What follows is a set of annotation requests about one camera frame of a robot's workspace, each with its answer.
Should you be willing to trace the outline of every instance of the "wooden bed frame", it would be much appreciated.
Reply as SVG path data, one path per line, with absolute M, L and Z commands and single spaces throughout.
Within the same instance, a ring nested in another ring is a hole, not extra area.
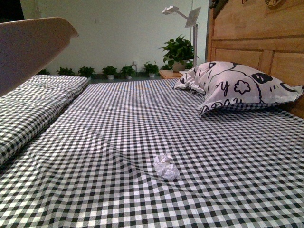
M 224 1 L 210 10 L 208 61 L 236 62 L 304 85 L 304 1 L 274 7 L 264 0 Z M 304 97 L 282 108 L 304 119 Z

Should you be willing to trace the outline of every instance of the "green houseplant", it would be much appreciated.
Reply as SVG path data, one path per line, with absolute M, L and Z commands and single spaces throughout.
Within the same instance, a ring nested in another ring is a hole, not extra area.
M 124 75 L 127 79 L 131 79 L 135 74 L 135 70 L 131 66 L 125 66 L 121 70 L 121 74 Z
M 114 66 L 107 66 L 103 68 L 103 74 L 106 75 L 109 80 L 113 80 L 114 75 L 117 74 L 117 68 L 115 68 Z
M 42 69 L 40 70 L 37 75 L 50 75 L 51 73 L 48 72 L 46 69 Z
M 165 64 L 161 67 L 161 70 L 172 70 L 172 67 L 169 67 L 168 64 Z
M 192 68 L 193 68 L 193 61 L 190 61 L 190 62 L 186 63 L 185 69 L 189 70 L 189 69 L 192 69 Z
M 167 53 L 163 56 L 163 62 L 168 62 L 168 66 L 173 71 L 182 71 L 185 69 L 185 61 L 194 58 L 194 48 L 191 42 L 184 37 L 178 36 L 175 40 L 170 39 L 165 42 L 167 46 L 161 47 Z
M 71 68 L 68 69 L 67 67 L 66 68 L 60 67 L 60 69 L 58 71 L 56 71 L 56 72 L 58 72 L 59 75 L 75 76 L 74 71 Z
M 149 77 L 155 77 L 155 74 L 158 73 L 159 68 L 158 65 L 156 65 L 156 62 L 154 61 L 155 64 L 146 62 L 146 64 L 144 64 L 144 69 L 146 71 L 146 73 L 149 74 Z
M 93 75 L 93 73 L 95 73 L 95 71 L 94 68 L 83 66 L 78 70 L 78 73 L 80 74 L 80 76 L 89 78 Z

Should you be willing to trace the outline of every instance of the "lamp head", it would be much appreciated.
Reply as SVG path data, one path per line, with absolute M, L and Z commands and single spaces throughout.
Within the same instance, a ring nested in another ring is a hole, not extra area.
M 162 13 L 165 14 L 165 15 L 168 15 L 168 14 L 171 14 L 171 13 L 174 13 L 174 12 L 177 12 L 179 11 L 179 8 L 176 7 L 176 6 L 169 6 L 169 7 L 166 7 Z

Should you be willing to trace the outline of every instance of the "pillow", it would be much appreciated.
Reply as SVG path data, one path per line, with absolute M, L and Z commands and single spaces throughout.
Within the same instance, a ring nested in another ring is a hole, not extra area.
M 184 74 L 173 89 L 204 97 L 198 114 L 216 108 L 253 110 L 296 101 L 304 86 L 291 87 L 251 67 L 230 62 L 208 62 Z

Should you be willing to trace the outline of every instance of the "white wall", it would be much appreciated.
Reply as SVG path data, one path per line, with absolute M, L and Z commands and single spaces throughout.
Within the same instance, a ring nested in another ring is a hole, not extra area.
M 33 9 L 33 2 L 39 12 Z M 25 19 L 59 16 L 67 19 L 78 31 L 79 37 L 71 40 L 47 69 L 55 74 L 59 67 L 90 66 L 97 73 L 113 65 L 120 70 L 125 65 L 138 62 L 143 71 L 147 61 L 163 66 L 161 48 L 164 42 L 183 34 L 190 39 L 190 28 L 180 15 L 163 15 L 170 5 L 180 8 L 186 16 L 191 10 L 191 0 L 21 0 Z M 208 0 L 193 0 L 193 9 L 201 6 L 198 18 L 198 63 L 205 60 Z

